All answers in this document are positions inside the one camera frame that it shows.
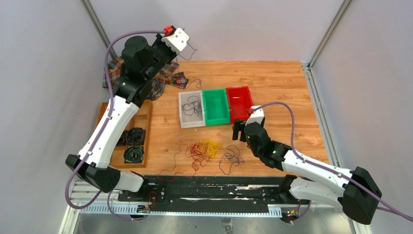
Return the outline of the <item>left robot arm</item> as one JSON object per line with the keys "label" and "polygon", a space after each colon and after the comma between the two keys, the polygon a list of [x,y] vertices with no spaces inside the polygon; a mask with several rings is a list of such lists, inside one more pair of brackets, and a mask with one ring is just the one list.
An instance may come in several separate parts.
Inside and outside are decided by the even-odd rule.
{"label": "left robot arm", "polygon": [[115,85],[108,86],[110,100],[105,116],[79,153],[66,158],[66,165],[72,170],[67,186],[77,176],[104,193],[127,190],[137,201],[148,198],[145,178],[110,166],[110,160],[121,134],[150,93],[152,81],[185,49],[190,39],[180,28],[173,33],[155,31],[155,34],[153,44],[142,36],[143,32],[126,35],[124,63]]}

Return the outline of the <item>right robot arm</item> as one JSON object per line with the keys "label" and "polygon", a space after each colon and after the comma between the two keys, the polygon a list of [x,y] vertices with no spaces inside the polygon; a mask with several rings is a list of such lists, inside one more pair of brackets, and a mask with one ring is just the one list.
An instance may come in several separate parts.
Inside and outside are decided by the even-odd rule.
{"label": "right robot arm", "polygon": [[371,224],[382,192],[370,173],[335,167],[272,140],[262,124],[235,120],[233,140],[247,143],[252,154],[269,168],[288,172],[278,190],[284,203],[311,200],[342,211],[352,220]]}

